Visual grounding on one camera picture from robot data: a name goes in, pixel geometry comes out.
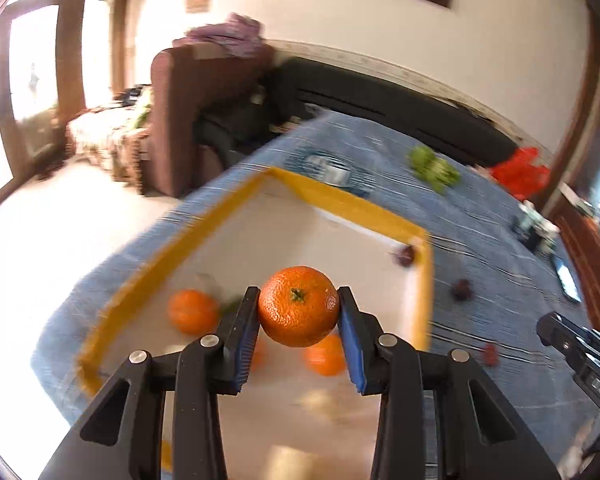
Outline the right hand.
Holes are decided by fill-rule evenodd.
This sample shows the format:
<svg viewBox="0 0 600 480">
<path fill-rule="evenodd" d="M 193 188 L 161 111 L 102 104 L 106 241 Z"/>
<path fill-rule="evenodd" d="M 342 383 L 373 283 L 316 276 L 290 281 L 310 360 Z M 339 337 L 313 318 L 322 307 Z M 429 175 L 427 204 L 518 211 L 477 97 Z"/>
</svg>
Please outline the right hand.
<svg viewBox="0 0 600 480">
<path fill-rule="evenodd" d="M 562 480 L 573 479 L 585 470 L 592 462 L 591 457 L 585 457 L 585 442 L 594 428 L 594 419 L 588 420 L 576 433 L 567 451 L 557 464 L 557 471 Z"/>
</svg>

